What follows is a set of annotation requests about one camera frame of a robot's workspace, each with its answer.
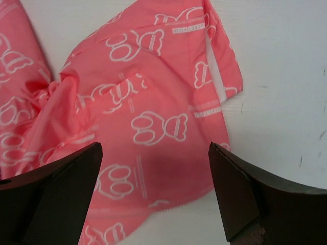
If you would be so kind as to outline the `pink printed hooded jacket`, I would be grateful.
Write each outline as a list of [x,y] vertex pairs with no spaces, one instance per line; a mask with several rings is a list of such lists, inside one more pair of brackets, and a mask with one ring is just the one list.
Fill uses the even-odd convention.
[[97,141],[103,160],[79,244],[117,244],[151,214],[213,188],[221,104],[242,75],[210,1],[135,1],[52,80],[20,1],[1,1],[1,177]]

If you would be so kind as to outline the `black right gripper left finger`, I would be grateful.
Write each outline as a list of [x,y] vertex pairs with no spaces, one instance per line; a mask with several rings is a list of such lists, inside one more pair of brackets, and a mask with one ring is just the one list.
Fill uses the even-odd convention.
[[78,244],[102,157],[94,142],[1,180],[1,244]]

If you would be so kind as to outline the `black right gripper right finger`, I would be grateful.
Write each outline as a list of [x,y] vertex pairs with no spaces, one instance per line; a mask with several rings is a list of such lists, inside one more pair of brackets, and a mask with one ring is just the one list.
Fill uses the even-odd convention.
[[214,189],[230,244],[326,244],[326,190],[296,183],[209,147]]

